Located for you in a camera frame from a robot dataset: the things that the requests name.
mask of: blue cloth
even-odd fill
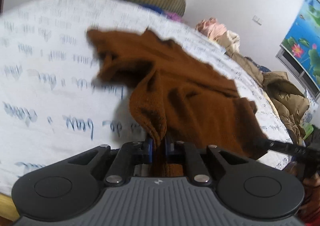
[[[258,68],[263,74],[267,72],[271,72],[269,68],[266,68],[265,66],[262,66],[262,65],[259,65]]]
[[[165,14],[164,10],[157,7],[157,6],[154,6],[154,5],[150,5],[150,4],[141,4],[141,6],[145,7],[145,8],[148,8],[148,9],[151,9],[159,14]]]

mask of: bed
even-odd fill
[[[100,144],[119,148],[145,132],[128,110],[130,90],[102,85],[86,30],[142,33],[147,27],[173,38],[193,57],[234,79],[254,100],[270,138],[291,142],[263,90],[217,43],[185,24],[121,0],[37,0],[0,17],[0,216],[17,213],[8,196],[24,174]],[[259,161],[284,168],[289,156],[269,151]]]

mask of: round black pad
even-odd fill
[[[281,191],[281,184],[267,176],[255,176],[244,182],[244,188],[256,197],[272,197]]]
[[[216,190],[221,201],[249,218],[274,220],[293,215],[304,198],[300,181],[263,164],[241,164],[230,168]]]
[[[38,195],[45,198],[58,198],[70,192],[72,183],[63,177],[47,177],[38,181],[35,191]]]
[[[95,178],[80,165],[53,165],[20,178],[12,199],[20,215],[61,221],[87,210],[98,198]]]

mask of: grooved gray surface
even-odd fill
[[[209,188],[193,186],[185,177],[133,177],[125,186],[107,189],[92,209],[74,219],[63,222],[37,222],[23,217],[15,224],[15,226],[91,225],[303,226],[303,223],[295,217],[277,222],[258,222],[242,218],[222,206]]]

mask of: metal screw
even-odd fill
[[[210,180],[210,177],[205,174],[198,174],[193,179],[198,183],[206,183]]]
[[[106,181],[107,181],[108,183],[120,183],[120,182],[122,181],[122,177],[119,176],[119,175],[113,174],[113,175],[108,176],[108,177],[106,178]]]

